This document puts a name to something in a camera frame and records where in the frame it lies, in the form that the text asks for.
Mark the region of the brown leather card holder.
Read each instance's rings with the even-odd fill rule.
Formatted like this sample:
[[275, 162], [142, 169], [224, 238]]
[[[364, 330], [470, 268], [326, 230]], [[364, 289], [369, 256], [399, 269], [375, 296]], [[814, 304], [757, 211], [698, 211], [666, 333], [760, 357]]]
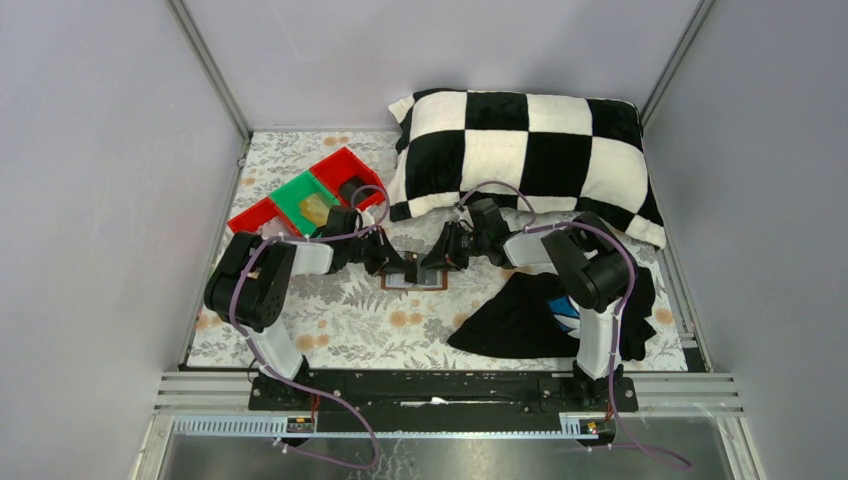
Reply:
[[445, 291], [448, 289], [448, 272], [443, 270], [426, 269], [421, 265], [420, 255], [416, 252], [403, 251], [403, 260], [415, 265], [413, 273], [382, 273], [381, 288], [383, 290], [403, 291]]

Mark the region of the black shirt blue white print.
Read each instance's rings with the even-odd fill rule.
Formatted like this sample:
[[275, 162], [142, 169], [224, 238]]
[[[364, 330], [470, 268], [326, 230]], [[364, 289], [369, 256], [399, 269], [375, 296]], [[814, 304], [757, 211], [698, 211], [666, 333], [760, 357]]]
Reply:
[[[655, 299], [652, 273], [640, 266], [620, 319], [622, 360], [645, 358], [645, 342], [656, 335], [648, 322]], [[494, 358], [567, 358], [577, 355], [579, 326], [577, 305], [566, 298], [556, 275], [515, 273], [447, 343], [464, 352]]]

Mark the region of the green plastic bin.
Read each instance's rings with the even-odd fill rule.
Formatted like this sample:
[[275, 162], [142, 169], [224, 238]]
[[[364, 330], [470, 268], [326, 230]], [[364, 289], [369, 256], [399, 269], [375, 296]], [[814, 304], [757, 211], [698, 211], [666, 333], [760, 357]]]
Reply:
[[281, 223], [289, 233], [312, 235], [318, 225], [301, 213], [300, 202], [316, 195], [327, 207], [340, 205], [338, 198], [311, 172], [306, 171], [270, 193]]

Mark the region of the red bin with cards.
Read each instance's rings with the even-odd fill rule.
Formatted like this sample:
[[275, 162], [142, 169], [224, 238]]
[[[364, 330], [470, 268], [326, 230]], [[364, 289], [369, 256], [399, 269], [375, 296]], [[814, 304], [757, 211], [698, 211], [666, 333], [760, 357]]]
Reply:
[[243, 212], [227, 221], [227, 227], [233, 233], [258, 232], [261, 227], [272, 220], [279, 220], [283, 231], [299, 236], [300, 230], [295, 226], [284, 210], [269, 196], [250, 206]]

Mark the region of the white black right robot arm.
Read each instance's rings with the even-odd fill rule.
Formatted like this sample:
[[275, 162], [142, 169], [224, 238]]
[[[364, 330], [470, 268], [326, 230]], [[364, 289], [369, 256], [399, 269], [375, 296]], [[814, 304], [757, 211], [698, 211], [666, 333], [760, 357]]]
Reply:
[[468, 212], [470, 222], [444, 224], [421, 266], [459, 271], [479, 256], [501, 268], [551, 265], [578, 313], [575, 402], [589, 412], [601, 410], [622, 375], [620, 317], [638, 278], [631, 254], [593, 212], [521, 230], [510, 229], [491, 199], [472, 203]]

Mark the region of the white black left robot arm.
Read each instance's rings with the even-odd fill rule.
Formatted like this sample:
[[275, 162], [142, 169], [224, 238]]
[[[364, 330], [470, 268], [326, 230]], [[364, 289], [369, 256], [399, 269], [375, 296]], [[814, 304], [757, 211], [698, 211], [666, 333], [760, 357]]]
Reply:
[[394, 249], [381, 226], [366, 226], [352, 207], [333, 206], [315, 237], [235, 234], [206, 284], [205, 307], [246, 339], [260, 371], [276, 379], [271, 395], [285, 410], [304, 407], [311, 388], [298, 376], [305, 357], [281, 320], [290, 280], [335, 274], [351, 263], [373, 276], [417, 276], [416, 263]]

